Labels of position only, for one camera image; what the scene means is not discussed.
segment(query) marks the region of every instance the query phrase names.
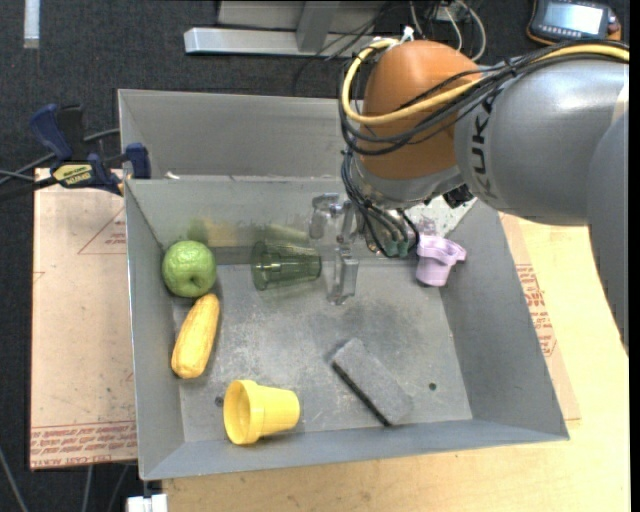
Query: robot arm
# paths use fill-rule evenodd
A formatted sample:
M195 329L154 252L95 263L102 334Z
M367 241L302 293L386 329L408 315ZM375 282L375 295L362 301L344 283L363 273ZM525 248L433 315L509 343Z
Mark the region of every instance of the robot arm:
M468 190L532 221L588 225L628 352L628 58L621 43L562 43L479 69L438 43L374 42L341 91L347 190L387 211ZM360 112L351 84L368 62Z

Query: clamp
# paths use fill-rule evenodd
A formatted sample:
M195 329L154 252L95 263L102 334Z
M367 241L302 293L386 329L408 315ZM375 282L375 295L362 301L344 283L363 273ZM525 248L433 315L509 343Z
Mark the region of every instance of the clamp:
M81 105L58 110L58 106L51 103L29 120L29 127L38 141L56 157L50 169L51 177L34 184L34 188L58 183L65 188L91 187L122 195L122 180L104 165L94 144L85 138L83 113ZM123 155L110 159L111 162L115 160L129 161L135 178L151 177L148 152L140 143L129 144Z

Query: yellow cable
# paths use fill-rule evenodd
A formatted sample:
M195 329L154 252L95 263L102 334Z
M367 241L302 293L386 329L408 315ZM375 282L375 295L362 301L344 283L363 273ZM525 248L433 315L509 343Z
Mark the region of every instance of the yellow cable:
M349 91L351 90L351 83L353 82L353 78L355 77L358 68L360 67L362 61L366 59L374 50L379 50L383 48L388 48L399 44L399 41L396 39L381 39L378 41L372 42L369 46L363 49L358 56L354 59L347 70L347 74L345 76L343 86L342 86L342 95L340 98L342 108L347 115L347 117L353 119L354 121L367 125L367 126L378 126L380 124L390 123L392 121L397 121L399 119L405 119L409 116L427 110L429 108L441 105L446 103L459 95L463 94L465 91L473 87L473 85L478 82L478 80L474 80L468 82L464 85L460 85L455 87L454 89L450 89L448 91L444 91L439 93L436 96L431 98L424 99L418 103L405 107L401 110L397 110L395 112L390 112L388 114L382 114L378 116L363 116L355 112L350 105L349 99ZM558 50L554 50L547 55L539 57L538 59L533 60L532 62L538 62L546 59L550 59L552 57L562 56L562 55L571 55L576 53L599 53L601 55L608 55L610 57L615 57L625 62L629 62L629 50L623 48L616 48L613 46L601 45L598 43L594 44L585 44L580 46L569 46L566 48L560 48Z

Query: gray sponge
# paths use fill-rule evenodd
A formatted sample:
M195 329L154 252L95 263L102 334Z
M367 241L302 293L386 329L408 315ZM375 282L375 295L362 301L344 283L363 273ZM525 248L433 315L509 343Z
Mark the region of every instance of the gray sponge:
M411 411L409 395L358 338L336 352L331 366L384 425L396 425Z

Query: cardboard sheet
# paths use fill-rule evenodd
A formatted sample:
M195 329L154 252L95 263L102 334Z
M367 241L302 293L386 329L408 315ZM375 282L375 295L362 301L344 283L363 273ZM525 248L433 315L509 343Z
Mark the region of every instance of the cardboard sheet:
M51 187L34 204L30 467L134 460L124 201ZM503 217L564 418L579 419L518 222Z

